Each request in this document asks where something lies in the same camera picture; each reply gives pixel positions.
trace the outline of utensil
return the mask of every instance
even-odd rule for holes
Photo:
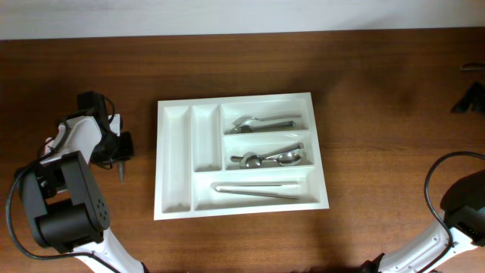
[[[232,162],[241,162],[244,159],[243,156],[231,156],[230,160]],[[302,160],[302,156],[297,152],[285,152],[278,155],[276,158],[265,158],[264,160],[271,160],[283,167],[291,167],[297,165]]]
[[[251,125],[241,125],[239,127],[235,127],[231,129],[230,133],[254,133],[262,130],[271,130],[277,128],[285,128],[285,127],[295,127],[295,121],[284,121],[276,124],[268,124],[264,126],[251,126]]]
[[[239,162],[239,167],[240,168],[258,168],[261,166],[261,163],[263,160],[266,158],[275,156],[275,155],[280,155],[286,152],[292,152],[297,149],[303,149],[303,143],[295,143],[290,146],[286,146],[280,149],[276,149],[272,152],[265,153],[264,155],[258,155],[254,152],[248,152],[246,153],[241,161]]]
[[[218,193],[232,193],[241,194],[249,196],[261,196],[261,197],[272,197],[281,199],[299,199],[298,196],[287,196],[279,193],[263,193],[263,192],[253,192],[245,190],[228,190],[225,187],[282,187],[282,186],[293,186],[297,187],[299,184],[297,182],[251,182],[251,183],[213,183],[211,186]]]
[[[281,126],[281,125],[277,126],[276,124],[268,124],[266,121],[288,120],[291,118],[301,118],[301,117],[302,117],[301,115],[279,115],[279,116],[270,117],[270,118],[256,118],[252,116],[242,116],[241,118],[238,118],[233,122],[234,128],[231,129],[229,133],[251,133],[253,130],[261,129],[262,127],[264,127],[266,130],[274,129],[278,127],[295,127],[296,126],[295,121],[292,121],[293,122],[292,124],[285,124],[284,126]],[[249,123],[252,123],[252,121],[261,122],[263,124],[261,126],[255,126],[254,124],[249,124]],[[241,131],[242,129],[240,129],[240,127],[243,127],[246,125],[249,125],[250,128],[244,127],[243,130],[246,130],[246,132],[242,132]]]

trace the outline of wooden table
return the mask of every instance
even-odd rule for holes
[[[450,108],[483,74],[485,29],[377,30],[0,42],[1,204],[14,170],[34,159],[76,94],[104,93],[124,116],[136,157],[126,181],[93,167],[111,228],[151,272],[290,272],[358,266],[390,253],[432,221],[424,177],[441,155],[485,152],[485,117]],[[330,209],[153,221],[157,101],[311,92]],[[437,205],[483,162],[454,158],[431,184]],[[35,253],[17,195],[14,225]],[[0,217],[2,271],[87,272],[75,259],[17,251]],[[445,272],[479,272],[485,250]]]

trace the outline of white plastic tray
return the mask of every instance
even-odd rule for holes
[[[228,133],[241,116],[295,115],[301,118],[289,130]],[[296,166],[239,169],[230,160],[297,142],[305,156]],[[271,192],[299,199],[218,193],[211,186],[223,182],[297,182]],[[328,208],[310,93],[158,102],[155,220]]]

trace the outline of tray compartment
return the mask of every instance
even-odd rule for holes
[[[256,206],[279,206],[316,203],[321,199],[316,181],[309,178],[314,168],[311,166],[288,167],[285,169],[251,169],[198,173],[194,176],[194,209],[205,211],[213,209],[247,208],[244,213],[251,213]],[[216,183],[231,182],[246,184],[248,182],[296,182],[297,187],[245,187],[245,191],[279,193],[299,196],[299,199],[281,199],[264,196],[249,196],[233,193],[218,193],[213,186]]]
[[[157,157],[163,169],[162,213],[188,212],[192,192],[189,107],[166,107],[162,130],[164,131],[163,147]]]
[[[305,110],[304,99],[225,103],[221,106],[221,112],[224,134],[230,134],[230,130],[234,127],[233,122],[241,117],[282,118],[278,121],[265,121],[265,124],[281,121],[295,121],[296,123],[294,128],[287,127],[272,129],[271,131],[308,129],[308,112]]]
[[[218,105],[192,107],[192,153],[194,171],[222,169],[221,126]]]
[[[244,156],[247,152],[259,155],[274,151],[294,143],[303,143],[302,160],[300,165],[313,165],[313,148],[308,131],[287,131],[271,133],[244,133],[224,137],[224,162],[227,170],[240,170],[239,163],[232,162],[233,155]],[[261,168],[288,168],[276,162],[263,162]]]

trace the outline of tongs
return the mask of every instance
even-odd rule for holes
[[[297,187],[299,186],[298,182],[223,182],[223,183],[213,183],[211,187],[218,193],[232,193],[232,194],[241,194],[241,195],[249,195],[249,196],[262,196],[262,197],[273,197],[273,198],[282,198],[282,199],[300,199],[298,196],[288,196],[279,193],[264,193],[264,192],[255,192],[255,191],[246,191],[246,190],[231,190],[228,188],[248,188],[248,187]]]

